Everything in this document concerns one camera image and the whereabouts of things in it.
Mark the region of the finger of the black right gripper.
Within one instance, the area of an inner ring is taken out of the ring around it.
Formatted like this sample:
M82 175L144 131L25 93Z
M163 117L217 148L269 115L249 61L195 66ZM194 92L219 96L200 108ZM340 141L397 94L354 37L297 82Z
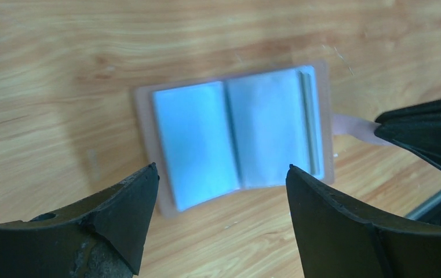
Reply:
M384 112L376 123L375 136L441 171L441 99Z

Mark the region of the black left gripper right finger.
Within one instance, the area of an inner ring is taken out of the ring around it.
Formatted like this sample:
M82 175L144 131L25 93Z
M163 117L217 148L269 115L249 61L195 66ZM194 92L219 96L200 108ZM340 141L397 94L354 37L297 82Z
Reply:
M286 190L305 277L441 277L441 226L375 208L293 165Z

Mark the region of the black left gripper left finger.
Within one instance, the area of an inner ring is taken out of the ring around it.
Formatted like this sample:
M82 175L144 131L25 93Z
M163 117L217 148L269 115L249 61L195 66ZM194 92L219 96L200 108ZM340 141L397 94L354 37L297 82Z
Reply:
M137 275L158 184L151 163L73 204L0 224L0 277Z

